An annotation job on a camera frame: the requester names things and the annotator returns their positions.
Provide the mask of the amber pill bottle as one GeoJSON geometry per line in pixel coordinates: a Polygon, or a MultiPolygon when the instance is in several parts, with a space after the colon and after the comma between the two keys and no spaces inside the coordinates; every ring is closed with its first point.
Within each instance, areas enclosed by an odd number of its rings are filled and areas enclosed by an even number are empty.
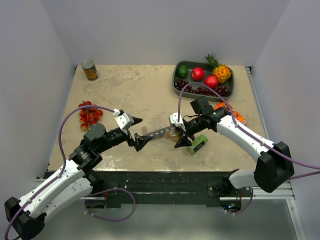
{"type": "Polygon", "coordinates": [[[176,130],[167,130],[164,134],[164,138],[176,143],[180,139],[180,132],[176,130]]]}

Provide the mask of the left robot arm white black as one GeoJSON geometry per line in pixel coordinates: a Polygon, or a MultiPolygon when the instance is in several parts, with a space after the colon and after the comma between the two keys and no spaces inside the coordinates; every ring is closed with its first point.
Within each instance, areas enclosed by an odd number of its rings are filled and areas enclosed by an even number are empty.
{"type": "Polygon", "coordinates": [[[129,128],[142,122],[141,118],[121,113],[116,116],[118,127],[110,131],[101,123],[93,124],[84,134],[80,145],[64,160],[63,165],[42,184],[20,198],[10,197],[4,203],[8,227],[14,228],[21,240],[31,240],[45,227],[53,200],[78,179],[87,181],[86,191],[99,196],[104,184],[93,168],[102,161],[101,153],[126,142],[140,151],[152,138],[131,135],[129,128]]]}

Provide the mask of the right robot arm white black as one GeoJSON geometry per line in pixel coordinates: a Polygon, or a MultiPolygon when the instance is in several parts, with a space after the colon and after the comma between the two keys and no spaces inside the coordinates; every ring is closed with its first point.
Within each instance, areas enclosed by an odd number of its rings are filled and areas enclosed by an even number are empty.
{"type": "Polygon", "coordinates": [[[259,187],[271,193],[294,175],[290,149],[284,142],[274,143],[258,135],[225,108],[214,109],[205,97],[190,105],[195,113],[190,121],[177,112],[169,116],[171,126],[180,132],[175,148],[190,147],[194,135],[208,129],[233,141],[256,163],[253,170],[236,169],[225,176],[213,187],[219,194],[233,197],[245,187],[259,187]]]}

